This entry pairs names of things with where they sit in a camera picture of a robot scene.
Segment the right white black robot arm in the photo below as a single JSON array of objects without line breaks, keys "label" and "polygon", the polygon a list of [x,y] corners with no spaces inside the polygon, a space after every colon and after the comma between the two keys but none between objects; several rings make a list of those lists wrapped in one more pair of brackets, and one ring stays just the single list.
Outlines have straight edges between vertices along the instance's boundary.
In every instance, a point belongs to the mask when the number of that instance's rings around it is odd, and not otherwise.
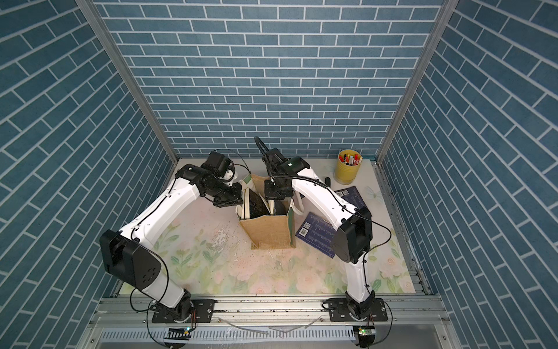
[{"label": "right white black robot arm", "polygon": [[302,158],[288,159],[277,148],[269,149],[258,137],[254,142],[270,177],[264,181],[265,198],[283,200],[300,193],[318,208],[337,230],[331,248],[345,262],[347,298],[356,303],[366,302],[371,297],[364,262],[373,237],[370,211],[352,205],[335,193]]}]

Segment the black book orange title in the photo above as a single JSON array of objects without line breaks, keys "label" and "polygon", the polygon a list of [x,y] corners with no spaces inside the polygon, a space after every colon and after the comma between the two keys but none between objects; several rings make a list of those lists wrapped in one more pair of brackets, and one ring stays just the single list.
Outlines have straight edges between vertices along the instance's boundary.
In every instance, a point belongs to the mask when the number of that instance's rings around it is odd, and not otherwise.
[{"label": "black book orange title", "polygon": [[246,219],[259,218],[270,214],[266,201],[250,188],[246,189],[244,212]]}]

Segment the dark blue book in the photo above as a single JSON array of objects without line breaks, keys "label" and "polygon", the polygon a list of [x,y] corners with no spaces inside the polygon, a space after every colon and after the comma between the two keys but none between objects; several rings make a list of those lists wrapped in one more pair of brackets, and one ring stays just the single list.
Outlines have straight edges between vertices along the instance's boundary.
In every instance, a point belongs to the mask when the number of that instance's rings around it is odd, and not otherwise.
[{"label": "dark blue book", "polygon": [[331,247],[336,230],[320,216],[309,212],[296,232],[296,237],[330,258],[335,253]]},{"label": "dark blue book", "polygon": [[351,203],[352,205],[356,206],[358,209],[362,209],[366,206],[366,203],[363,200],[363,197],[360,195],[359,191],[355,186],[350,186],[348,188],[343,188],[336,190],[338,196],[343,198],[346,202]]}]

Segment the tan canvas tote bag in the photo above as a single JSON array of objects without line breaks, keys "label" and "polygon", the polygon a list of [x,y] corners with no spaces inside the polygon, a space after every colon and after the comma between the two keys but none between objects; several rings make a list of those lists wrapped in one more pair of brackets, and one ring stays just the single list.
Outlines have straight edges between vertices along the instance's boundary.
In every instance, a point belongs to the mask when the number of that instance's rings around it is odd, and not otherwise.
[{"label": "tan canvas tote bag", "polygon": [[[241,180],[244,195],[244,203],[236,206],[236,214],[240,220],[241,227],[251,239],[253,250],[283,250],[296,247],[295,242],[295,216],[300,215],[293,198],[283,201],[267,200],[264,197],[265,177],[254,174],[247,175]],[[245,193],[250,188],[257,192],[267,203],[270,210],[269,215],[254,219],[246,219],[244,216]]]}]

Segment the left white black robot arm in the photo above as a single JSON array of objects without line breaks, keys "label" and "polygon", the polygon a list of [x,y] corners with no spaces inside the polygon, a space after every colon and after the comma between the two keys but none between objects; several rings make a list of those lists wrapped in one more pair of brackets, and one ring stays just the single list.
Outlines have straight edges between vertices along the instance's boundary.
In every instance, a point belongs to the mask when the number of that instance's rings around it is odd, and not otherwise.
[{"label": "left white black robot arm", "polygon": [[211,197],[217,207],[242,203],[242,186],[235,182],[235,164],[206,160],[200,167],[186,164],[164,192],[130,223],[100,237],[105,271],[132,285],[177,319],[191,312],[190,292],[171,280],[167,264],[155,253],[155,243],[187,206]]}]

